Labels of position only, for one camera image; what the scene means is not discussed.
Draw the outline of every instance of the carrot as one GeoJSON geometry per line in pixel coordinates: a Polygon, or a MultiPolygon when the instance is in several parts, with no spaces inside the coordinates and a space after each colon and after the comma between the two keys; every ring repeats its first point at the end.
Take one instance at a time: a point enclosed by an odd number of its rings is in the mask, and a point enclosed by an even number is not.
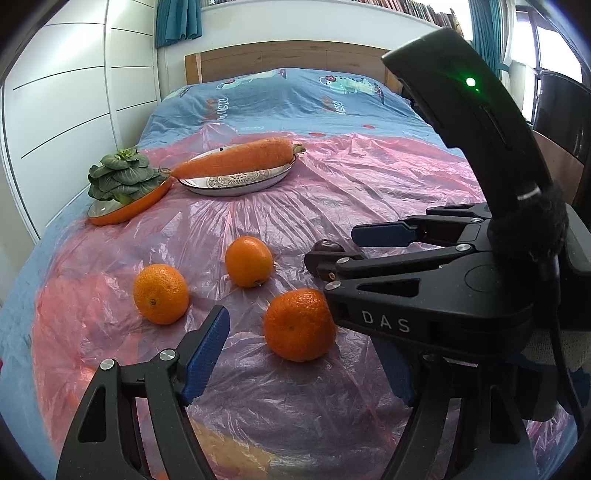
{"type": "Polygon", "coordinates": [[[304,152],[302,144],[286,138],[269,137],[193,158],[177,165],[170,173],[178,179],[218,177],[232,173],[265,170],[289,163],[296,153],[304,152]]]}

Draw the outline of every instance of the white plate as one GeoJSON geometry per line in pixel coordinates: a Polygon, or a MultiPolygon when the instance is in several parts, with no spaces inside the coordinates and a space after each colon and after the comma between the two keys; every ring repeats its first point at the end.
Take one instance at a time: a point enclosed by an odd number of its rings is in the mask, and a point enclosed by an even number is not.
{"type": "MultiPolygon", "coordinates": [[[[228,147],[210,150],[195,158],[204,157],[228,147]]],[[[281,167],[268,170],[249,171],[247,173],[233,173],[222,177],[203,177],[199,179],[179,180],[179,183],[192,192],[209,197],[235,197],[247,193],[258,192],[274,185],[283,179],[288,173],[295,160],[281,167]]]]}

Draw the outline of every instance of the bed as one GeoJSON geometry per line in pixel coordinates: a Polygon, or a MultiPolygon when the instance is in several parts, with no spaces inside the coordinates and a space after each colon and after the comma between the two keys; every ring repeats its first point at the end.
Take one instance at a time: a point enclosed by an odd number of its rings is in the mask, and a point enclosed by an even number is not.
{"type": "MultiPolygon", "coordinates": [[[[352,226],[481,201],[478,183],[462,153],[388,87],[400,84],[379,62],[383,51],[320,42],[220,50],[187,56],[189,85],[150,116],[138,146],[151,162],[170,167],[270,134],[308,152],[282,182],[245,197],[205,199],[175,185],[130,222],[95,228],[84,220],[91,199],[83,195],[49,226],[0,311],[0,413],[45,478],[55,476],[99,362],[151,358],[216,303],[230,311],[230,337],[189,415],[218,478],[377,479],[400,438],[409,409],[392,395],[366,336],[340,330],[328,356],[290,364],[265,346],[260,318],[275,295],[320,287],[303,267],[316,240],[355,249],[352,226]],[[272,279],[251,291],[235,288],[223,269],[227,245],[247,234],[275,258],[272,279]],[[191,289],[187,317],[172,327],[147,325],[129,296],[135,274],[156,262],[177,267],[191,289]]],[[[452,404],[432,478],[444,474],[457,411],[452,404]]],[[[147,406],[139,412],[152,474],[165,478],[147,406]]],[[[574,443],[568,423],[559,410],[528,425],[542,476],[574,443]]]]}

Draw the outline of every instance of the plastic wrap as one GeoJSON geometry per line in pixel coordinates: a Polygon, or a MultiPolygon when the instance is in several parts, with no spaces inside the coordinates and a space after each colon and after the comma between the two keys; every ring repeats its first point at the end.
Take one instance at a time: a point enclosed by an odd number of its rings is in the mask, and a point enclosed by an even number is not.
{"type": "MultiPolygon", "coordinates": [[[[392,395],[368,337],[339,329],[328,355],[294,364],[266,347],[261,316],[277,294],[320,287],[303,264],[318,239],[355,250],[350,230],[359,223],[478,202],[482,193],[464,158],[421,141],[280,135],[304,143],[307,152],[268,190],[209,199],[175,184],[127,224],[87,225],[64,241],[39,292],[33,327],[37,394],[56,453],[101,360],[146,361],[176,346],[214,304],[223,304],[230,312],[230,337],[205,393],[188,409],[218,478],[380,477],[410,411],[392,395]],[[237,288],[226,275],[224,252],[241,235],[261,238],[273,253],[275,272],[260,288],[237,288]],[[176,267],[190,287],[186,317],[172,326],[146,322],[134,306],[134,277],[152,263],[176,267]]],[[[259,137],[237,136],[212,124],[147,154],[152,164],[171,167],[212,148],[259,137]]],[[[419,248],[413,244],[409,250],[419,248]]],[[[405,250],[363,253],[374,257],[405,250]]],[[[157,477],[162,464],[146,403],[138,402],[144,445],[157,477]]],[[[458,407],[452,402],[433,478],[444,474],[458,407]]]]}

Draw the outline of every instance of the white wardrobe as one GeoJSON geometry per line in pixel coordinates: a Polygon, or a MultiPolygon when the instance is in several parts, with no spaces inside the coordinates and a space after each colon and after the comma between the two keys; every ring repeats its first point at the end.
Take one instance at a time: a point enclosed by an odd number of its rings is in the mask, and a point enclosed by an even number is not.
{"type": "Polygon", "coordinates": [[[1,88],[0,200],[12,207],[0,210],[0,302],[33,242],[87,187],[90,165],[135,145],[160,101],[156,1],[70,0],[1,88]]]}

